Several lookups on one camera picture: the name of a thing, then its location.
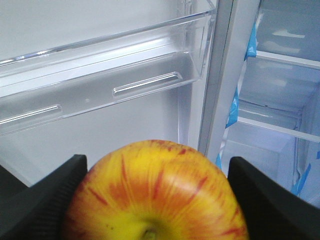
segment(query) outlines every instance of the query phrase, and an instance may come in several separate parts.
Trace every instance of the apple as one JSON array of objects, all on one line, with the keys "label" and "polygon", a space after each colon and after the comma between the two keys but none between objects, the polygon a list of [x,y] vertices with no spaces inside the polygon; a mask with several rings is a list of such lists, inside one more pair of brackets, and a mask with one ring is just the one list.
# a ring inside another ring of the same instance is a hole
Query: apple
[{"label": "apple", "polygon": [[246,240],[222,171],[195,149],[164,140],[126,145],[98,161],[75,191],[64,240]]}]

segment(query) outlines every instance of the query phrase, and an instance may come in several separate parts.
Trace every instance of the transparent shelf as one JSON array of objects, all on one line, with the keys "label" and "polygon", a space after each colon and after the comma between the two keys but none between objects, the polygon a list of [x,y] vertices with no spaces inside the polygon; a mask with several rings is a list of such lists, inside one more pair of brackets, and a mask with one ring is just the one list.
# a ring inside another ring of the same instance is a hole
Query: transparent shelf
[{"label": "transparent shelf", "polygon": [[201,70],[216,17],[207,0],[8,1],[0,8],[6,9],[0,16],[6,23],[0,26],[1,95],[28,80],[35,87],[51,84],[35,83],[43,76],[89,74],[172,52],[189,52]]},{"label": "transparent shelf", "polygon": [[74,154],[196,148],[213,2],[1,1],[0,165],[30,186]]}]

